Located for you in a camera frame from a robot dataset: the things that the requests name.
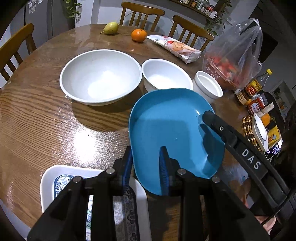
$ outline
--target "green leaves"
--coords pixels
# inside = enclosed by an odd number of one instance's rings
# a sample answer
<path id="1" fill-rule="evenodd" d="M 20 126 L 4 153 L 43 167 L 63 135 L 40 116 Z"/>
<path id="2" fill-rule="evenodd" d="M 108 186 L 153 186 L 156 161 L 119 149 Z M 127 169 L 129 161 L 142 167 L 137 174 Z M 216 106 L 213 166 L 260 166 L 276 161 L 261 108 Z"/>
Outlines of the green leaves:
<path id="1" fill-rule="evenodd" d="M 63 0 L 66 3 L 67 17 L 75 18 L 77 16 L 81 16 L 81 13 L 76 9 L 81 8 L 81 3 L 75 3 L 74 0 Z"/>
<path id="2" fill-rule="evenodd" d="M 211 32 L 213 35 L 218 36 L 216 31 L 213 31 L 214 29 L 219 29 L 220 27 L 222 27 L 223 25 L 223 29 L 225 29 L 225 24 L 222 23 L 223 21 L 223 15 L 227 12 L 227 7 L 232 7 L 232 5 L 230 4 L 231 0 L 224 0 L 226 7 L 218 13 L 218 16 L 215 18 L 214 21 L 210 21 L 209 19 L 206 18 L 206 25 L 204 27 L 204 29 L 208 32 Z"/>

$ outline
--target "wooden chair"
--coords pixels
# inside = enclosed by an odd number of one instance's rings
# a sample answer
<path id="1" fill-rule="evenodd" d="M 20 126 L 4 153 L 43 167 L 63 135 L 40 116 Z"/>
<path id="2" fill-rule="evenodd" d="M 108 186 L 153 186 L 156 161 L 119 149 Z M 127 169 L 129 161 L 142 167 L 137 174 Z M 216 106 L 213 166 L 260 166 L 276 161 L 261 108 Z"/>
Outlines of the wooden chair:
<path id="1" fill-rule="evenodd" d="M 153 32 L 155 30 L 155 27 L 160 19 L 160 16 L 163 16 L 165 14 L 165 12 L 162 9 L 148 7 L 148 6 L 144 6 L 144 5 L 140 5 L 140 4 L 136 4 L 136 3 L 131 3 L 131 2 L 123 2 L 121 4 L 121 6 L 123 7 L 123 9 L 122 9 L 122 14 L 121 14 L 119 25 L 123 25 L 123 19 L 124 19 L 125 13 L 126 13 L 126 9 L 130 9 L 133 11 L 133 15 L 131 16 L 131 21 L 129 23 L 129 26 L 133 25 L 133 21 L 135 19 L 135 15 L 137 12 L 139 13 L 139 16 L 138 16 L 136 24 L 135 24 L 137 27 L 139 26 L 142 14 L 143 13 L 145 14 L 144 20 L 140 26 L 141 29 L 144 29 L 148 15 L 157 15 L 155 18 L 155 21 L 150 29 L 151 32 Z"/>
<path id="2" fill-rule="evenodd" d="M 174 33 L 175 33 L 175 30 L 177 28 L 177 25 L 179 24 L 182 28 L 183 28 L 183 31 L 179 37 L 179 41 L 182 42 L 182 39 L 184 37 L 184 34 L 186 32 L 186 30 L 189 31 L 188 35 L 187 35 L 187 38 L 185 39 L 184 43 L 187 44 L 190 37 L 191 37 L 191 34 L 195 34 L 191 44 L 190 44 L 190 47 L 193 47 L 193 45 L 195 44 L 195 41 L 197 39 L 198 36 L 200 37 L 204 37 L 206 38 L 207 40 L 205 41 L 205 43 L 203 44 L 203 46 L 201 47 L 200 51 L 203 51 L 205 49 L 205 47 L 207 46 L 207 44 L 210 42 L 210 41 L 213 41 L 214 40 L 214 36 L 211 35 L 210 33 L 208 33 L 205 29 L 191 23 L 190 21 L 178 16 L 178 15 L 175 15 L 173 16 L 173 26 L 170 30 L 170 33 L 169 33 L 169 37 L 173 37 Z"/>
<path id="3" fill-rule="evenodd" d="M 4 69 L 7 65 L 12 72 L 16 70 L 15 66 L 11 62 L 12 56 L 14 56 L 18 62 L 21 64 L 22 58 L 17 52 L 20 48 L 21 43 L 26 40 L 28 53 L 31 54 L 35 49 L 35 43 L 32 37 L 32 32 L 34 30 L 34 25 L 32 23 L 27 24 L 22 27 L 16 34 L 14 34 L 1 48 L 0 48 L 0 74 L 5 78 L 6 81 L 9 80 L 10 76 Z"/>

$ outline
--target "plastic bag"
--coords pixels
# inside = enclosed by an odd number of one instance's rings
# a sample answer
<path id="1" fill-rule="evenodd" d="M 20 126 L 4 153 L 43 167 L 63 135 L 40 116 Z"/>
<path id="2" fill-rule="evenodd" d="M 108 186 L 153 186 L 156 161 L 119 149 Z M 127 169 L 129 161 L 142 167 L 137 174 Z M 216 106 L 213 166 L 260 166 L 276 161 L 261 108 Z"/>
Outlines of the plastic bag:
<path id="1" fill-rule="evenodd" d="M 223 89 L 243 88 L 262 68 L 258 61 L 262 40 L 257 19 L 237 24 L 207 49 L 202 70 L 214 77 Z"/>
<path id="2" fill-rule="evenodd" d="M 196 61 L 201 54 L 200 50 L 191 48 L 190 46 L 170 37 L 149 35 L 147 38 L 161 45 L 173 55 L 182 59 L 186 64 Z"/>

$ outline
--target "refrigerator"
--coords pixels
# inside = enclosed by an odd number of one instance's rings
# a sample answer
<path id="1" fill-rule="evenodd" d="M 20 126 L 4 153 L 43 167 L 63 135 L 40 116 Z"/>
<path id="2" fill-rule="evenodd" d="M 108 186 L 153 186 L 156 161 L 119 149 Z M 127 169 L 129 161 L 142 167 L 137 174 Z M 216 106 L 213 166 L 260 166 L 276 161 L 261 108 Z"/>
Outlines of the refrigerator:
<path id="1" fill-rule="evenodd" d="M 75 27 L 75 19 L 66 16 L 63 0 L 28 1 L 11 21 L 11 35 L 28 23 L 34 24 L 32 36 L 37 48 L 51 38 Z M 18 52 L 23 59 L 28 56 L 25 42 L 21 44 Z"/>

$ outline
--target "sauce jar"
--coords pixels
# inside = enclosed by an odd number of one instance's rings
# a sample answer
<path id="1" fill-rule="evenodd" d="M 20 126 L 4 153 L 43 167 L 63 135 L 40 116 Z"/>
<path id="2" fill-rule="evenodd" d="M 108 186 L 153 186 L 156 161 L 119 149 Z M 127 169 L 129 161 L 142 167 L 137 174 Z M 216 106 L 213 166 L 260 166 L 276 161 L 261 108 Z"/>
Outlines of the sauce jar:
<path id="1" fill-rule="evenodd" d="M 244 89 L 237 93 L 237 98 L 239 102 L 243 105 L 248 105 L 252 101 L 252 99 L 247 95 Z"/>
<path id="2" fill-rule="evenodd" d="M 251 103 L 248 104 L 248 111 L 252 115 L 252 114 L 257 113 L 260 110 L 264 109 L 264 106 L 265 105 L 264 105 L 263 101 L 259 97 L 257 97 L 256 99 L 251 101 Z"/>

